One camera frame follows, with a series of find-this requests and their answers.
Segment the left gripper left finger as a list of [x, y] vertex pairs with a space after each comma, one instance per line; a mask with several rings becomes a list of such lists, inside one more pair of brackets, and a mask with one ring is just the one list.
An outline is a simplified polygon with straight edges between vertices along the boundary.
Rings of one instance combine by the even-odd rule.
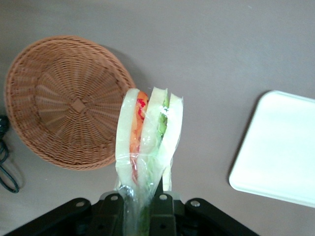
[[99, 199], [99, 222], [97, 232], [100, 236], [124, 235], [124, 200], [118, 192], [106, 192]]

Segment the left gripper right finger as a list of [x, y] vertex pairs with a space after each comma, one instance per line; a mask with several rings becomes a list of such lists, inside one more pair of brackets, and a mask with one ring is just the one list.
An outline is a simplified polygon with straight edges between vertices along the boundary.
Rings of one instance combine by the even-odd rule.
[[180, 194], [164, 191], [163, 179], [150, 203], [150, 236], [182, 236], [177, 214], [181, 208]]

